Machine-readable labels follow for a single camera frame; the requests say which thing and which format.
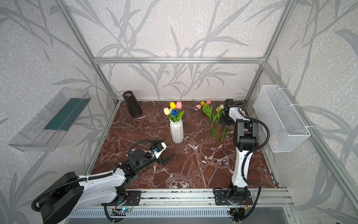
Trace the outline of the white ribbed ceramic vase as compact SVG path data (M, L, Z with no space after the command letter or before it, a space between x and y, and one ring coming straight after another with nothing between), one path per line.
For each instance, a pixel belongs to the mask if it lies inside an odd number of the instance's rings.
M181 143L184 139L183 121L178 122L170 121L170 129L172 134L172 140L174 143Z

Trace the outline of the cream white tulip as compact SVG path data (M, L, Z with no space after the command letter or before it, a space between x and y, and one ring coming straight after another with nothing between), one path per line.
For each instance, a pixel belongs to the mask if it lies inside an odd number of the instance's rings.
M171 114L172 109L171 108L164 108L163 111L164 111L164 114L166 116L169 116Z

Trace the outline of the blue tulip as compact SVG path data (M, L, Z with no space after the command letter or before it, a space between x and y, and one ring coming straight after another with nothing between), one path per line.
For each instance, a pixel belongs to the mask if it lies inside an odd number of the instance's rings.
M170 120L172 122L179 122L185 111L179 111L178 109L172 109L170 114Z

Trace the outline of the yellow tulip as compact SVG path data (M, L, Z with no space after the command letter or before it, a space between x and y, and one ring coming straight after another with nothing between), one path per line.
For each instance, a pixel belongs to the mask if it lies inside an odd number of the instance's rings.
M176 104L175 104L174 102L171 102L171 103L170 103L170 108L171 108L171 109L176 109Z

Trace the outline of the black cylindrical vase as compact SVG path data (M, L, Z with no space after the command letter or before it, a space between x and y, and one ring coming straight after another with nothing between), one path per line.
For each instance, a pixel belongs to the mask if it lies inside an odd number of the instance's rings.
M142 108L132 91L124 92L123 99L132 117L139 117L143 113Z

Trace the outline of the pink tulip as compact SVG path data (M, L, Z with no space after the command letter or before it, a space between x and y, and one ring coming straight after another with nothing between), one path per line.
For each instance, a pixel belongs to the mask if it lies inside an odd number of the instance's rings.
M181 101L177 101L177 103L176 103L176 109L177 109L177 110L181 110L181 109L182 109L182 102L181 102Z

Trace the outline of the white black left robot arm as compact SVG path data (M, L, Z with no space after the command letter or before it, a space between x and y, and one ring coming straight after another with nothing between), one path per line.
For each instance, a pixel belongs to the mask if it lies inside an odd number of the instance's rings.
M150 150L135 150L141 143L149 143ZM58 224L71 213L96 204L107 206L125 201L128 196L124 188L139 177L141 171L157 162L167 165L171 159L163 159L161 154L167 146L164 140L141 140L130 147L127 160L111 171L94 175L64 174L54 184L37 196L31 208L39 212L45 224Z

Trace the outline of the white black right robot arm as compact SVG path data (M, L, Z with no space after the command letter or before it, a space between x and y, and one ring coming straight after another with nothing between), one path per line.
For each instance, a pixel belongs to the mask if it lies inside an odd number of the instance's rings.
M233 135L233 145L236 149L235 170L227 194L231 199L245 197L249 185L262 187L261 183L248 181L248 171L252 154L268 144L270 130L264 122L247 116L240 105L226 105L223 111L224 123L235 125ZM266 139L262 144L259 144L259 125L262 125L266 131Z

